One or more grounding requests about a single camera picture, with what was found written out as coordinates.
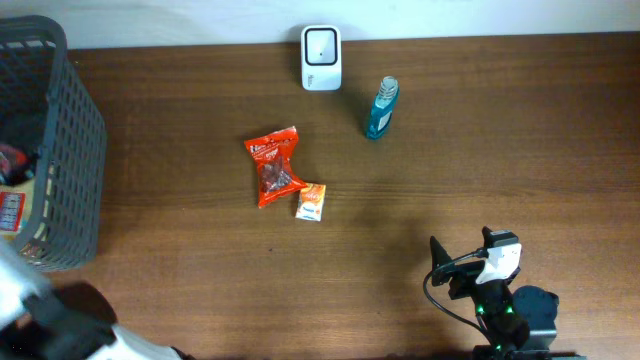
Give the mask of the small orange juice carton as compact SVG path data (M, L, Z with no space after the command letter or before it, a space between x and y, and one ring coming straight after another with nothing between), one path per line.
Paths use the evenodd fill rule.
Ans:
M326 186L308 183L299 192L299 202L295 217L301 220L320 222L322 219Z

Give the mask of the blue mouthwash bottle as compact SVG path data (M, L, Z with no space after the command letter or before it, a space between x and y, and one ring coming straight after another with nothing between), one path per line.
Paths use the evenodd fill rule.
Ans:
M393 76L384 77L370 111L366 129L367 138L379 139L386 133L391 124L398 96L398 80Z

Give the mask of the red snack bag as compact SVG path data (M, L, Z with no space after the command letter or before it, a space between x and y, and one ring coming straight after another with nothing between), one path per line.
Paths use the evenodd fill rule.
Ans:
M298 142L295 126L244 142L256 165L259 208L306 187L291 167L291 157Z

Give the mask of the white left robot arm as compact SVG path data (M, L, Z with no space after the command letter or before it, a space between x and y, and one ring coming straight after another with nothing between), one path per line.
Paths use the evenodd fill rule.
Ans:
M184 360L191 356L68 307L48 278L2 242L1 357Z

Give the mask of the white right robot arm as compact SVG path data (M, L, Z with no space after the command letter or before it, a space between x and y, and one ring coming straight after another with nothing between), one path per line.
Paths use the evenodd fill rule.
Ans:
M473 359L551 359L549 347L557 337L555 320L559 297L536 286L509 286L520 272L522 244L508 230L482 228L483 245L457 258L431 237L432 270L423 280L423 291L437 309L471 326L487 340L474 347ZM447 285L452 301L469 298L475 321L440 304L431 286Z

